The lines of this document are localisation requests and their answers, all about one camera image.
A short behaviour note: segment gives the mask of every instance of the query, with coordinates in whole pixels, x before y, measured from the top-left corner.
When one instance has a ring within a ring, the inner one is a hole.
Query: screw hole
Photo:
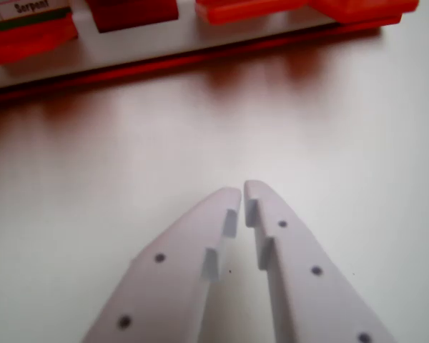
[[[157,263],[161,263],[161,262],[163,262],[164,260],[165,260],[165,255],[164,254],[157,254],[156,256],[155,256],[155,258],[154,258],[154,260],[157,262]]]
[[[370,335],[366,334],[365,332],[359,334],[359,336],[357,336],[357,339],[359,339],[359,342],[361,342],[361,343],[371,343],[372,342],[372,338],[370,337]]]
[[[312,273],[316,276],[320,276],[322,274],[322,269],[319,266],[314,266],[312,268]]]
[[[132,323],[132,318],[130,318],[130,316],[128,315],[124,315],[121,318],[119,318],[119,321],[117,322],[117,326],[121,330],[125,330],[130,326],[131,323]]]

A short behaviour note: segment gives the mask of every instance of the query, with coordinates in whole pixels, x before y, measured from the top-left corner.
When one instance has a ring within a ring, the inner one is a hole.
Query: gripper jaw
[[[394,338],[286,202],[245,183],[245,216],[267,271],[277,343],[393,343]]]
[[[223,188],[191,208],[132,261],[84,343],[193,343],[222,241],[235,237],[242,194]]]

